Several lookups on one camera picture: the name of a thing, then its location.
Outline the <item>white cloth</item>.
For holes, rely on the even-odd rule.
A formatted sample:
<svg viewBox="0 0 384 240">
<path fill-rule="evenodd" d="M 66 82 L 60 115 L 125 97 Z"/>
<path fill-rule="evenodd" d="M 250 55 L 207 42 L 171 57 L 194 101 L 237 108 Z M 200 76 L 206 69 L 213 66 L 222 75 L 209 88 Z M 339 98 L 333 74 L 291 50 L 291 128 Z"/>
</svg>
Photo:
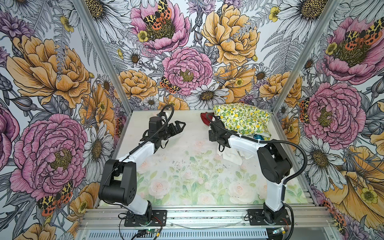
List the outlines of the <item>white cloth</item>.
<svg viewBox="0 0 384 240">
<path fill-rule="evenodd" d="M 236 150 L 234 148 L 225 148 L 219 155 L 223 160 L 229 161 L 233 164 L 241 166 L 245 160 L 254 159 L 255 156 L 242 150 Z"/>
</svg>

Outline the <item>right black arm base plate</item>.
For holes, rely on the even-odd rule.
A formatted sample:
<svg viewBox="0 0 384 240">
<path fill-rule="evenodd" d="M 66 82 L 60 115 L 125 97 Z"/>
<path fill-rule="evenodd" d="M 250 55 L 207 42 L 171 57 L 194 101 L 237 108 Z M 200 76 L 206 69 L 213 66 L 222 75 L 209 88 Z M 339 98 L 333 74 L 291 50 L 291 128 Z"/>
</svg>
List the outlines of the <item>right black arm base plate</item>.
<svg viewBox="0 0 384 240">
<path fill-rule="evenodd" d="M 248 209 L 245 216 L 251 226 L 277 226 L 290 225 L 291 219 L 285 208 L 273 212 L 264 209 Z"/>
</svg>

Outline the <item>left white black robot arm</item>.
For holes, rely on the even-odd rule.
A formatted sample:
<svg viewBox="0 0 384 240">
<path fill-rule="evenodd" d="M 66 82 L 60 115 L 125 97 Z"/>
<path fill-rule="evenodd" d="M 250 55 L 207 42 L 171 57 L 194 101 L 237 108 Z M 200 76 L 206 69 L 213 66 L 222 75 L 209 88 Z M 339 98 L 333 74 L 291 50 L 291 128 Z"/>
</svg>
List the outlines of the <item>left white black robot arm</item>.
<svg viewBox="0 0 384 240">
<path fill-rule="evenodd" d="M 171 117 L 159 115 L 151 117 L 149 129 L 143 134 L 139 145 L 127 155 L 105 163 L 99 189 L 99 199 L 107 204 L 118 205 L 127 212 L 125 226 L 148 226 L 156 218 L 152 204 L 137 194 L 137 166 L 152 156 L 162 146 L 162 141 L 183 132 L 186 123 Z"/>
</svg>

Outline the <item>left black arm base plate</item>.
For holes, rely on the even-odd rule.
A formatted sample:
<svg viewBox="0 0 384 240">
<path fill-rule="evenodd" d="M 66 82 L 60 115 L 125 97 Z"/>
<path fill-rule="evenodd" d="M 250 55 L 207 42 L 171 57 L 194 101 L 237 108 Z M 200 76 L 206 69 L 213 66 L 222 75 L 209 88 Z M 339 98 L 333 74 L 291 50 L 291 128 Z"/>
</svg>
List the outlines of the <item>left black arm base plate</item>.
<svg viewBox="0 0 384 240">
<path fill-rule="evenodd" d="M 124 220 L 125 227 L 164 227 L 167 222 L 166 210 L 153 210 L 145 215 L 127 213 Z"/>
</svg>

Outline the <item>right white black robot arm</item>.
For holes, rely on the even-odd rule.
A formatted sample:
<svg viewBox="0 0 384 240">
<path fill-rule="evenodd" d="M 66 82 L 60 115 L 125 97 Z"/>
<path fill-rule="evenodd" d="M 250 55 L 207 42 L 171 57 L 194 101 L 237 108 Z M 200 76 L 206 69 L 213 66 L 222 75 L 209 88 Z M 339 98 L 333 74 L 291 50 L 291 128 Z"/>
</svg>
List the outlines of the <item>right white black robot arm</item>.
<svg viewBox="0 0 384 240">
<path fill-rule="evenodd" d="M 262 174 L 267 180 L 267 197 L 261 213 L 262 219 L 274 225 L 285 216 L 284 181 L 290 175 L 292 162 L 277 140 L 261 141 L 229 131 L 219 117 L 207 114 L 210 121 L 209 140 L 217 142 L 219 148 L 243 151 L 255 157 L 260 164 Z"/>
</svg>

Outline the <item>lemon print cloth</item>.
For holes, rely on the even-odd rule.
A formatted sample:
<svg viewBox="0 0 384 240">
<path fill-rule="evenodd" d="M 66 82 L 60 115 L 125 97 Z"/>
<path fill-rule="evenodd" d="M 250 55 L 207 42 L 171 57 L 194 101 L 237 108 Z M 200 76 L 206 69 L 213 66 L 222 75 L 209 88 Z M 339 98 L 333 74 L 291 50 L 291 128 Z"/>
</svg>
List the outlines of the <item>lemon print cloth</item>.
<svg viewBox="0 0 384 240">
<path fill-rule="evenodd" d="M 213 110 L 228 130 L 247 137 L 259 135 L 264 140 L 271 138 L 268 130 L 271 113 L 265 110 L 244 103 L 216 105 Z"/>
</svg>

